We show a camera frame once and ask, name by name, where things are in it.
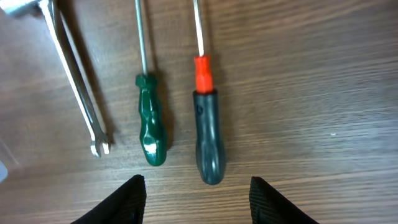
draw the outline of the wrench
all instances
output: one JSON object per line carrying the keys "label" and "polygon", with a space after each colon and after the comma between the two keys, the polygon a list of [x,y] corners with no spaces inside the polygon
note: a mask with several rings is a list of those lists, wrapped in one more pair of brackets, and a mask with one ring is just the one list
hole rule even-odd
{"label": "wrench", "polygon": [[96,157],[101,157],[100,147],[102,145],[104,153],[109,154],[108,137],[101,129],[90,96],[87,93],[83,77],[63,26],[62,17],[57,7],[57,0],[0,0],[0,7],[6,14],[11,16],[20,16],[23,12],[27,12],[26,9],[37,6],[42,11],[51,38],[86,121],[91,137],[91,153]]}

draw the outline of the screwdriver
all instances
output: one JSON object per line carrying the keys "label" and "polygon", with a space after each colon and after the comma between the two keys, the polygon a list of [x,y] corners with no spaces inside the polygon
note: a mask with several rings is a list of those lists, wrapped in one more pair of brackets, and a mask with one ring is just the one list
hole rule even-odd
{"label": "screwdriver", "polygon": [[205,55],[198,0],[193,0],[197,28],[199,56],[195,57],[196,91],[193,92],[197,125],[197,166],[202,180],[210,185],[218,184],[224,177],[226,159],[220,134],[218,93],[213,88],[210,56]]}
{"label": "screwdriver", "polygon": [[160,101],[156,95],[157,80],[154,73],[148,73],[147,70],[140,0],[136,0],[136,13],[143,71],[143,74],[136,77],[136,86],[139,87],[138,112],[141,116],[139,140],[148,163],[160,166],[166,160],[167,137],[162,122]]}

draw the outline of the black screwdriver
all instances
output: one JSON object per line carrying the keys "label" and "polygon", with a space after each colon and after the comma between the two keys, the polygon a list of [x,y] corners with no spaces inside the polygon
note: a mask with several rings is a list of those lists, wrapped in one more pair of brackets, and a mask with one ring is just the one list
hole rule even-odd
{"label": "black screwdriver", "polygon": [[225,150],[220,133],[218,93],[213,88],[210,56],[205,55],[198,0],[193,0],[199,57],[195,57],[196,86],[193,92],[197,124],[197,166],[203,181],[218,184],[225,173]]}

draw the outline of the wooden table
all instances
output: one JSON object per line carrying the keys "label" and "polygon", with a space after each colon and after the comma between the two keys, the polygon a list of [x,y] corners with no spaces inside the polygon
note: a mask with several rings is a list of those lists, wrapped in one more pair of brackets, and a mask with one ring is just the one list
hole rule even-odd
{"label": "wooden table", "polygon": [[71,222],[134,174],[146,178],[145,223],[251,223],[252,176],[320,223],[398,222],[396,1],[201,1],[227,151],[216,186],[195,162],[191,0],[145,1],[171,144],[161,167],[147,164],[138,139],[134,2],[62,8],[115,145],[91,155],[44,20],[1,13],[0,152],[10,173],[0,223]]}

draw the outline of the green screwdriver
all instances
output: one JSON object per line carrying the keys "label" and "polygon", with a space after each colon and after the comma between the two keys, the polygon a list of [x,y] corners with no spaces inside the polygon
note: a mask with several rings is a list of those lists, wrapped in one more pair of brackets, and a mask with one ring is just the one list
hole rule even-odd
{"label": "green screwdriver", "polygon": [[139,140],[148,163],[160,166],[166,160],[167,137],[162,122],[160,101],[156,95],[157,80],[153,73],[147,71],[140,0],[136,0],[136,12],[143,71],[142,75],[136,77],[136,85],[139,87],[138,112],[141,116]]}

